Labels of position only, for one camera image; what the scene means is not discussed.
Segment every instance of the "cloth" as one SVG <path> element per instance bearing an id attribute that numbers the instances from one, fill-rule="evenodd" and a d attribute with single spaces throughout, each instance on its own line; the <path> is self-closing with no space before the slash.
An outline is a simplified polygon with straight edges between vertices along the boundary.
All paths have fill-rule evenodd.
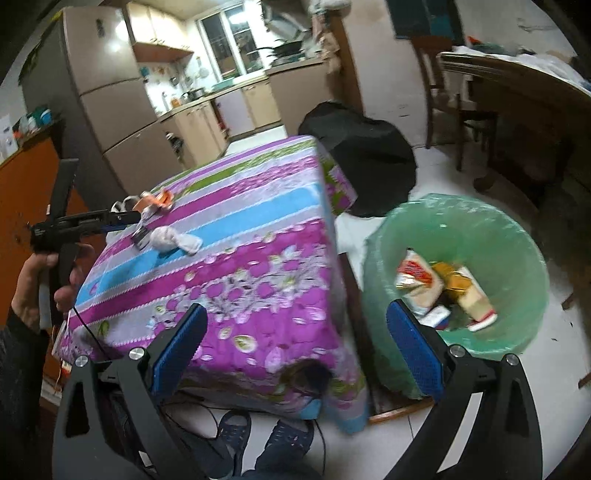
<path id="1" fill-rule="evenodd" d="M 333 217 L 355 192 L 328 153 L 313 137 L 292 137 L 180 174 L 154 193 L 163 187 L 175 207 L 147 228 L 172 225 L 203 245 L 194 256 L 140 252 L 132 226 L 102 252 L 77 309 L 105 349 L 121 356 L 149 345 L 198 302 L 208 328 L 182 387 L 305 419 L 324 404 L 345 431 L 362 429 L 368 391 L 339 335 L 345 286 Z M 60 355 L 73 362 L 83 353 L 101 358 L 70 314 Z M 315 365 L 329 373 L 320 387 L 307 373 Z"/>
<path id="2" fill-rule="evenodd" d="M 3 478 L 45 478 L 35 426 L 49 337 L 9 310 L 0 330 L 0 471 Z"/>
<path id="3" fill-rule="evenodd" d="M 256 459 L 255 469 L 232 480 L 321 480 L 322 476 L 303 462 L 304 451 L 286 445 L 270 446 Z"/>

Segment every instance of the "white cloth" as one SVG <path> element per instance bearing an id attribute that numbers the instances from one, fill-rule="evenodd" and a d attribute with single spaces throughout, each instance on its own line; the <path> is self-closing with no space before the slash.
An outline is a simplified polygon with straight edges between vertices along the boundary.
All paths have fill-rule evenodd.
<path id="1" fill-rule="evenodd" d="M 150 244 L 161 253 L 180 248 L 188 255 L 194 255 L 203 245 L 203 240 L 189 233 L 178 233 L 171 226 L 159 226 L 150 234 Z"/>

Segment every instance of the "wooden chair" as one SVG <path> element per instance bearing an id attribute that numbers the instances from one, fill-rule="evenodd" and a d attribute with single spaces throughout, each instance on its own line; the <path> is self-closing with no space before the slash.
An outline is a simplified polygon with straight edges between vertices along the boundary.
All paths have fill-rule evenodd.
<path id="1" fill-rule="evenodd" d="M 456 117 L 456 168 L 462 170 L 462 160 L 464 156 L 464 128 L 469 127 L 474 130 L 474 139 L 478 140 L 478 133 L 482 133 L 483 146 L 488 142 L 489 164 L 494 156 L 495 137 L 496 137 L 496 113 L 479 111 L 473 102 L 462 99 L 461 94 L 456 94 L 450 98 L 445 89 L 443 81 L 443 72 L 437 61 L 437 55 L 442 51 L 452 51 L 452 41 L 447 37 L 424 36 L 411 37 L 410 39 L 415 54 L 417 55 L 418 65 L 421 69 L 421 77 L 425 87 L 427 98 L 427 142 L 426 148 L 431 148 L 433 144 L 433 111 L 440 110 Z M 472 122 L 486 122 L 483 127 Z"/>

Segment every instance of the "person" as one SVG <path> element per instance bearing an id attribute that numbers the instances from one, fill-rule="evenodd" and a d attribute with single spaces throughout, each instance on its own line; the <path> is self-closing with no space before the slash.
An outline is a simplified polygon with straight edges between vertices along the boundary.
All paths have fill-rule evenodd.
<path id="1" fill-rule="evenodd" d="M 82 245 L 80 256 L 93 254 Z M 57 254 L 32 254 L 23 264 L 0 330 L 0 472 L 12 479 L 51 478 L 49 465 L 40 462 L 36 435 L 43 364 L 49 335 L 40 329 L 39 275 L 57 265 Z M 80 267 L 70 273 L 70 284 L 55 293 L 58 310 L 68 312 L 84 281 Z"/>
<path id="2" fill-rule="evenodd" d="M 90 245 L 81 245 L 80 255 L 90 257 Z M 0 330 L 0 472 L 3 478 L 51 478 L 49 461 L 41 461 L 37 437 L 39 397 L 49 335 L 40 329 L 39 276 L 57 265 L 58 255 L 32 254 L 23 264 L 4 329 Z M 76 266 L 70 284 L 54 299 L 60 312 L 75 304 L 85 275 Z M 220 422 L 220 435 L 237 464 L 238 478 L 250 480 L 317 480 L 321 476 L 302 460 L 310 449 L 311 422 L 280 420 L 273 429 L 255 469 L 240 476 L 242 455 L 250 434 L 247 412 L 231 410 Z"/>

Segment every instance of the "kitchen counter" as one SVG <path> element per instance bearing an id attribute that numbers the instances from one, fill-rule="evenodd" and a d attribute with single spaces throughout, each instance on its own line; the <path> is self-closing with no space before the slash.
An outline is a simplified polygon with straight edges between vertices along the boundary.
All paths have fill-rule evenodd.
<path id="1" fill-rule="evenodd" d="M 312 65 L 318 65 L 320 63 L 324 63 L 324 60 L 320 58 L 316 59 L 306 59 L 300 61 L 293 61 L 291 63 L 286 63 L 285 65 L 279 65 L 277 67 L 271 67 L 270 69 L 265 70 L 265 74 L 267 76 L 274 75 L 276 73 L 285 72 L 287 70 L 299 69 L 302 67 L 311 67 Z"/>
<path id="2" fill-rule="evenodd" d="M 254 79 L 246 80 L 245 82 L 237 83 L 236 85 L 232 85 L 231 87 L 220 90 L 219 92 L 216 92 L 216 93 L 212 93 L 211 95 L 201 97 L 199 100 L 195 100 L 194 102 L 185 103 L 184 105 L 173 108 L 172 110 L 169 110 L 168 112 L 160 115 L 158 117 L 158 121 L 164 122 L 165 120 L 169 119 L 173 115 L 176 115 L 177 113 L 182 112 L 183 110 L 186 110 L 187 108 L 191 108 L 193 106 L 200 105 L 203 102 L 210 102 L 211 100 L 219 97 L 220 95 L 225 95 L 226 93 L 233 92 L 234 90 L 238 90 L 243 87 L 248 87 L 249 85 L 254 85 L 255 83 L 263 82 L 267 79 L 268 79 L 267 75 L 262 75 L 260 77 L 254 78 Z"/>

